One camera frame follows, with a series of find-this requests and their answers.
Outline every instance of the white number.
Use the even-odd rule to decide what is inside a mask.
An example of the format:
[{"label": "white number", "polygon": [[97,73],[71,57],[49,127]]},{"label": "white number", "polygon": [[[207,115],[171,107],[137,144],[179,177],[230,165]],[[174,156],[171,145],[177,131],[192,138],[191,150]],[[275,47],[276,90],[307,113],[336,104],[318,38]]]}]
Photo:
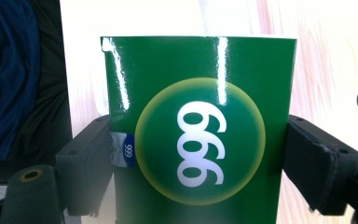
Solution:
[{"label": "white number", "polygon": [[132,157],[132,145],[124,145],[124,156]]},{"label": "white number", "polygon": [[[198,124],[188,124],[185,122],[185,115],[197,113],[202,116],[202,121]],[[178,112],[177,122],[184,132],[178,139],[177,150],[179,155],[184,159],[178,167],[177,176],[179,181],[190,188],[201,185],[206,177],[207,171],[213,171],[216,174],[215,185],[223,184],[224,174],[222,169],[213,161],[206,160],[204,156],[208,152],[208,144],[213,144],[217,148],[217,159],[224,159],[226,155],[225,146],[222,141],[212,133],[206,132],[205,129],[209,124],[209,116],[214,116],[219,121],[218,133],[226,131],[227,123],[222,112],[214,105],[209,103],[195,101],[182,106]],[[201,149],[198,151],[187,151],[184,149],[186,142],[199,142]],[[188,168],[200,170],[197,177],[185,176],[184,171]]]}]

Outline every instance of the green circle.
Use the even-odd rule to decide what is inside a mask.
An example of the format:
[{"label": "green circle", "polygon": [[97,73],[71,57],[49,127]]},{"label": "green circle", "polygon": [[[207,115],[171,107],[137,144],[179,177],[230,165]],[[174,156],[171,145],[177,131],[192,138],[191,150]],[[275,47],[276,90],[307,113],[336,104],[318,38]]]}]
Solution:
[{"label": "green circle", "polygon": [[[177,115],[190,102],[212,105],[225,118],[224,132],[217,131],[221,123],[213,115],[208,116],[204,129],[223,143],[224,158],[217,159],[218,149],[210,143],[202,161],[211,161],[222,170],[221,184],[217,184],[219,172],[213,170],[207,170],[206,178],[196,187],[185,186],[178,177],[178,167],[185,159],[177,144],[185,131],[180,128]],[[203,119],[200,113],[184,116],[190,124],[199,124]],[[166,197],[192,205],[221,202],[246,186],[263,158],[265,141],[264,121],[249,95],[231,83],[221,84],[207,77],[183,80],[159,92],[145,107],[135,130],[136,159],[147,181]],[[183,144],[190,154],[197,153],[200,146],[198,141]],[[189,167],[181,174],[199,177],[201,169]]]}]

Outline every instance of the blue seal sticker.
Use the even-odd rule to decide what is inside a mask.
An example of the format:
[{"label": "blue seal sticker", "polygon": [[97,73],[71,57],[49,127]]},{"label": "blue seal sticker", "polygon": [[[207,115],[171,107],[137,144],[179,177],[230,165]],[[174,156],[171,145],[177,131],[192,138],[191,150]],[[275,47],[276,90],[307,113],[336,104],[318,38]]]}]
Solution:
[{"label": "blue seal sticker", "polygon": [[134,167],[135,137],[130,133],[110,133],[112,148],[111,164],[119,167]]}]

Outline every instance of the light green circle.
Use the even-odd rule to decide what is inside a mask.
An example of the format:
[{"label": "light green circle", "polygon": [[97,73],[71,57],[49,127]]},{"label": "light green circle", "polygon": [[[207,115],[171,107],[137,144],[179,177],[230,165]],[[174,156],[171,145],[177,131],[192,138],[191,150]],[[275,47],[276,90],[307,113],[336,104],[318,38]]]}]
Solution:
[{"label": "light green circle", "polygon": [[[167,182],[168,179],[172,178],[171,176],[160,176],[157,174],[157,172],[163,173],[165,171],[164,167],[161,167],[157,172],[152,172],[150,167],[152,165],[159,164],[160,161],[155,159],[146,159],[147,153],[153,152],[153,150],[157,150],[158,146],[155,147],[148,147],[147,140],[145,138],[145,135],[150,136],[150,133],[152,133],[155,127],[160,127],[160,124],[150,124],[148,121],[152,119],[154,116],[158,114],[158,110],[160,110],[160,106],[164,103],[167,103],[169,101],[172,101],[177,95],[186,95],[187,92],[197,92],[198,89],[205,89],[205,88],[211,88],[213,87],[216,92],[216,96],[218,94],[218,80],[214,78],[207,78],[207,77],[198,77],[198,78],[191,78],[187,80],[183,80],[177,83],[172,84],[171,86],[165,88],[161,92],[159,92],[145,107],[144,111],[142,112],[142,115],[140,116],[136,131],[135,131],[135,146],[136,146],[136,159],[139,164],[139,167],[144,174],[147,181],[161,194],[165,195],[166,197],[177,201],[179,203],[185,203],[185,204],[192,204],[192,205],[205,205],[205,204],[212,204],[212,203],[218,203],[221,202],[232,195],[236,194],[238,191],[240,191],[244,186],[247,185],[247,183],[252,179],[254,176],[260,162],[262,161],[263,154],[264,154],[264,147],[266,144],[266,134],[265,134],[265,127],[264,127],[264,121],[262,119],[261,113],[258,110],[255,102],[249,97],[248,94],[246,94],[243,90],[238,88],[237,86],[231,84],[231,83],[225,83],[225,90],[227,92],[227,104],[228,105],[221,105],[218,100],[216,99],[215,102],[213,102],[214,105],[220,106],[220,108],[225,108],[225,106],[229,106],[230,102],[233,100],[236,100],[240,103],[241,106],[246,107],[247,111],[236,111],[236,113],[244,113],[249,114],[252,117],[250,118],[252,122],[255,123],[255,135],[257,136],[256,145],[257,148],[254,149],[254,156],[253,159],[253,165],[249,166],[246,169],[246,172],[244,174],[241,174],[238,177],[238,180],[235,184],[233,184],[229,189],[222,190],[222,192],[215,193],[214,195],[211,194],[210,196],[205,196],[206,198],[198,198],[197,195],[188,195],[183,190],[178,192],[175,189],[168,188],[164,182]],[[200,93],[200,98],[209,98],[209,96],[203,96],[202,93]]]}]

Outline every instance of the glossy green surface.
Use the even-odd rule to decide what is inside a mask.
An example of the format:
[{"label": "glossy green surface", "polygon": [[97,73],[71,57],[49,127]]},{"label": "glossy green surface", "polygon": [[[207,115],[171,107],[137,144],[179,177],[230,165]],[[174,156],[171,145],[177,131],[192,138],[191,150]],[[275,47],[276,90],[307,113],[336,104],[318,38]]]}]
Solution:
[{"label": "glossy green surface", "polygon": [[[139,163],[115,170],[117,223],[275,223],[296,41],[144,36],[102,45],[111,131],[135,134]],[[202,136],[212,143],[203,147]]]}]

